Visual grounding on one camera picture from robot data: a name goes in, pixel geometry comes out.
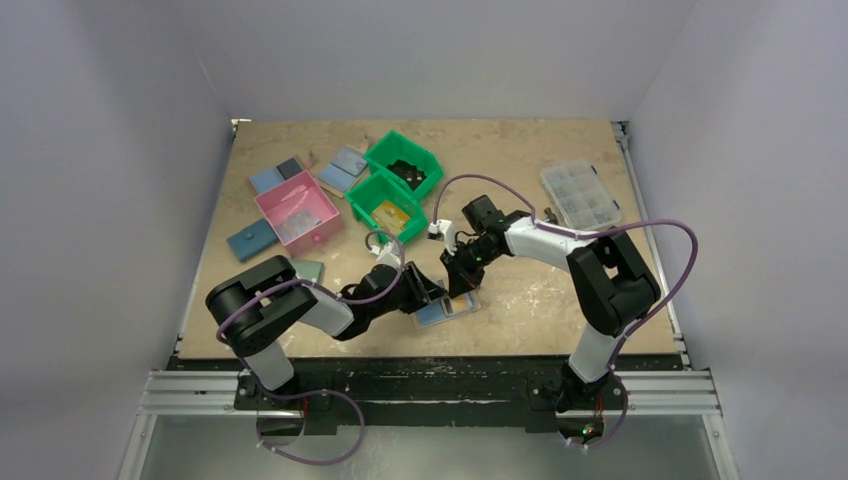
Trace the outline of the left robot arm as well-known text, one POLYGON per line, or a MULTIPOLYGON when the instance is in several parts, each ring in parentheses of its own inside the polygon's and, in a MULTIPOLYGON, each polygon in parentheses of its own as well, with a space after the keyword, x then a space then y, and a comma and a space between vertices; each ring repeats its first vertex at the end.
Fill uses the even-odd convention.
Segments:
POLYGON ((301 279, 281 255, 214 287, 205 305, 227 345, 259 382, 259 395, 272 408, 292 405, 298 376, 279 338, 302 323, 346 341, 368 331, 389 313, 415 313, 437 303, 447 290, 413 262, 375 265, 359 282, 336 293, 301 279))

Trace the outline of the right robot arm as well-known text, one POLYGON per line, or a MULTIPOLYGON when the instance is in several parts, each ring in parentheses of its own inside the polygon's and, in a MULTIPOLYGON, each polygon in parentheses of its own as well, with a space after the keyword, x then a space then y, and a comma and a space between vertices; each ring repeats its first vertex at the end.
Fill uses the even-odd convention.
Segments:
POLYGON ((530 258, 568 273, 587 326, 561 367, 558 388, 545 395, 558 412, 595 403, 627 328, 660 299, 658 282, 629 235, 570 230, 521 210, 506 214, 486 195, 462 213, 473 230, 468 241, 459 240, 449 220, 436 220, 427 229, 429 238, 445 246, 440 261, 449 296, 478 288, 486 267, 502 256, 530 258))

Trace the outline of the beige leather card holder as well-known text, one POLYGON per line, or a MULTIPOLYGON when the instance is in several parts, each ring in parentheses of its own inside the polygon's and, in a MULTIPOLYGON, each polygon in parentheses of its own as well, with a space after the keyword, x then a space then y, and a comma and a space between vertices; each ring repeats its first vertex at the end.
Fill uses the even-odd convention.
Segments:
POLYGON ((414 324, 419 329, 429 328, 481 308, 476 291, 467 292, 457 298, 444 295, 414 313, 414 324))

